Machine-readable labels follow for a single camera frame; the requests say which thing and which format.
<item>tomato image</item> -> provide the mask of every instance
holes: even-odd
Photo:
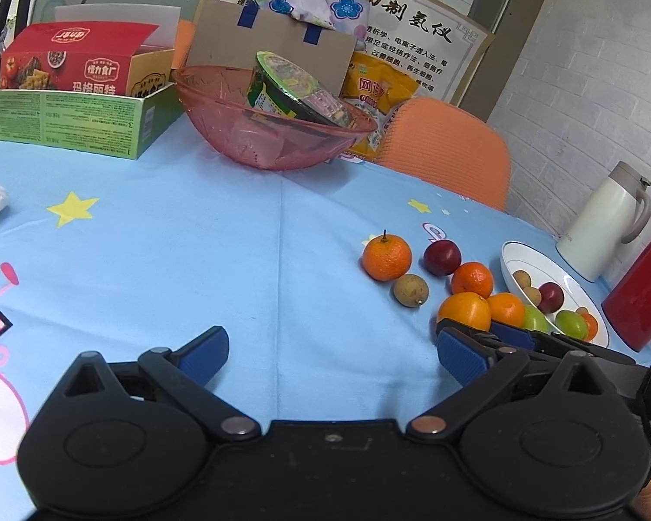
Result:
[[[7,76],[7,79],[14,80],[18,71],[17,61],[14,60],[14,57],[8,57],[5,61],[5,76]]]

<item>tangerine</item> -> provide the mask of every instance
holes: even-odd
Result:
[[[366,244],[362,266],[374,280],[388,282],[405,274],[412,265],[412,251],[401,237],[386,231]]]
[[[475,292],[478,296],[489,298],[494,288],[494,278],[490,269],[479,262],[461,264],[451,278],[451,292]]]
[[[454,293],[444,300],[437,312],[437,321],[450,319],[473,329],[490,330],[490,304],[475,292]]]
[[[590,343],[595,338],[595,334],[598,332],[598,320],[590,313],[582,313],[581,317],[584,318],[584,321],[588,326],[588,335],[586,335],[584,341],[588,341]]]
[[[513,327],[521,327],[526,318],[526,306],[514,294],[509,292],[495,293],[487,298],[490,304],[490,314],[494,321]]]

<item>yellow star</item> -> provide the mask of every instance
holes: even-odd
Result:
[[[80,200],[77,194],[71,191],[63,203],[51,205],[49,212],[55,213],[60,216],[56,227],[63,227],[66,223],[70,223],[74,219],[91,219],[92,214],[87,210],[94,205],[99,198],[90,198],[88,200]]]
[[[370,235],[369,235],[369,238],[368,238],[367,240],[362,241],[362,245],[364,245],[364,246],[366,247],[366,245],[368,245],[369,242],[370,242],[372,239],[375,239],[376,237],[378,237],[377,234],[370,234]]]
[[[429,206],[425,203],[419,203],[417,200],[410,200],[408,205],[414,207],[420,213],[431,213],[432,210],[429,209]]]

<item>thermos lid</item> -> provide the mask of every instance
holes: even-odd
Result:
[[[637,198],[637,190],[641,193],[641,191],[646,191],[647,186],[651,186],[649,179],[644,178],[622,160],[617,163],[609,177],[622,186],[632,198]]]

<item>translucent red bowl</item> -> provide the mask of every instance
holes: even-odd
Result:
[[[267,170],[307,168],[333,158],[370,135],[375,121],[345,104],[352,129],[262,112],[246,105],[251,71],[188,66],[174,73],[178,97],[206,141],[243,165]]]

